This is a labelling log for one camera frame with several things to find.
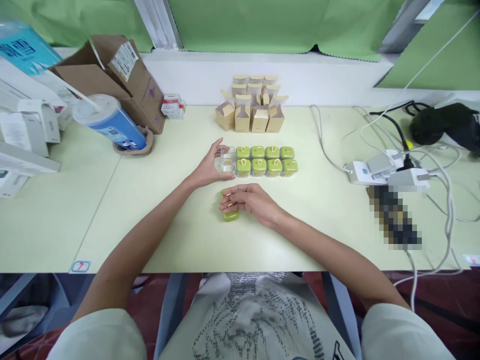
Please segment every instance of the label sticker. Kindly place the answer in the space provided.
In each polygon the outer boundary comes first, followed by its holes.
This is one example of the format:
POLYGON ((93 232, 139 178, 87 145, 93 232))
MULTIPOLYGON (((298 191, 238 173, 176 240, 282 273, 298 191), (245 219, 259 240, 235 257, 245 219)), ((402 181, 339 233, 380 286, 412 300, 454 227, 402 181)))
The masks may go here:
POLYGON ((463 255, 463 257, 471 267, 480 267, 480 255, 463 255))
POLYGON ((75 261, 71 267, 72 273, 86 273, 90 268, 90 261, 75 261))
POLYGON ((103 136, 112 140, 114 143, 119 143, 119 142, 128 140, 128 137, 126 137, 122 132, 120 132, 120 130, 118 130, 113 126, 104 127, 104 128, 95 129, 95 130, 98 131, 103 136))
POLYGON ((134 48, 130 45, 130 42, 127 41, 118 48, 111 63, 125 81, 128 81, 138 59, 139 57, 135 53, 134 48))

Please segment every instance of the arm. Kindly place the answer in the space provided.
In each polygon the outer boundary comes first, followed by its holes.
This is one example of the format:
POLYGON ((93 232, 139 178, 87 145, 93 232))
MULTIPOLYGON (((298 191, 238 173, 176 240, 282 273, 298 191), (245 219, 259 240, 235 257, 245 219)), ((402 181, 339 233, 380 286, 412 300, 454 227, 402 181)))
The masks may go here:
POLYGON ((217 180, 232 180, 218 173, 215 158, 220 156, 222 138, 212 144, 198 167, 163 201, 130 230, 106 258, 95 275, 72 322, 102 309, 125 309, 136 277, 142 272, 162 241, 175 215, 195 189, 217 180))
POLYGON ((237 185, 226 189, 220 210, 250 212, 267 226, 308 256, 354 292, 368 310, 375 304, 389 303, 410 309, 389 279, 368 259, 351 247, 336 241, 293 217, 280 208, 258 185, 237 185))

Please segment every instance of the right hand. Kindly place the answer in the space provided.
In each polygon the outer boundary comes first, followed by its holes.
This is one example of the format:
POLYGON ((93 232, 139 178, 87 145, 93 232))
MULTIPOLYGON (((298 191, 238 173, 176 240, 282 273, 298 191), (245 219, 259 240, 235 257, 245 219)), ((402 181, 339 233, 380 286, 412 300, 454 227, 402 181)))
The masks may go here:
POLYGON ((237 210, 247 211, 267 228, 280 224, 290 216, 256 183, 229 187, 223 191, 223 195, 228 194, 231 195, 220 201, 220 210, 225 214, 237 210))

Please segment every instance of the sleeve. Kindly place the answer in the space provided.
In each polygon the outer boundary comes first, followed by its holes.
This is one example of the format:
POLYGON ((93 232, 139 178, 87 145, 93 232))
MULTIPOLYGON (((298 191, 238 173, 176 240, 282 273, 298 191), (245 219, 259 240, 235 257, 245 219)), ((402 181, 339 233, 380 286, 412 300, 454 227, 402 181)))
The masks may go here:
POLYGON ((99 310, 71 323, 47 360, 141 360, 147 350, 139 328, 124 309, 99 310))
POLYGON ((413 311, 393 304, 376 304, 361 326, 365 360, 455 360, 433 329, 413 311))

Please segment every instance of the hand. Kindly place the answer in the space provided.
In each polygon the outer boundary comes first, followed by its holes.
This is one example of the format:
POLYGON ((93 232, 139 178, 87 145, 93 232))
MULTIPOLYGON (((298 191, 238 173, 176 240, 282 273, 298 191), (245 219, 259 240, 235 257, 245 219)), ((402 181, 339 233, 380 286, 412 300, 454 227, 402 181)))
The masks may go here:
POLYGON ((228 148, 228 146, 220 145, 224 138, 221 137, 215 141, 208 153, 202 159, 200 164, 196 167, 195 170, 187 177, 187 181, 191 182, 196 188, 209 185, 218 180, 233 180, 235 176, 228 173, 218 172, 215 169, 215 158, 220 156, 220 150, 222 148, 228 148))
POLYGON ((229 187, 223 191, 223 195, 228 194, 231 195, 220 201, 220 210, 225 214, 237 210, 247 211, 267 228, 280 224, 290 216, 258 184, 229 187))

